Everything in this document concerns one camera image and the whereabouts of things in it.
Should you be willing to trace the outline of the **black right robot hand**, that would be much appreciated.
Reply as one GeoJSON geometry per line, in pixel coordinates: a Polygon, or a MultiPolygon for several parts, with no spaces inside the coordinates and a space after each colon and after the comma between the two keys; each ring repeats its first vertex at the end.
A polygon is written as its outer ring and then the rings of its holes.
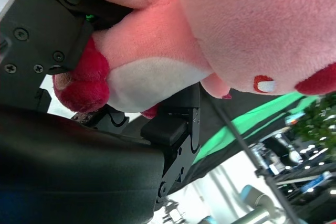
{"type": "Polygon", "coordinates": [[[165,100],[141,138],[104,106],[87,123],[48,114],[48,74],[73,69],[103,0],[9,0],[1,11],[1,223],[148,223],[200,151],[200,89],[165,100]]]}

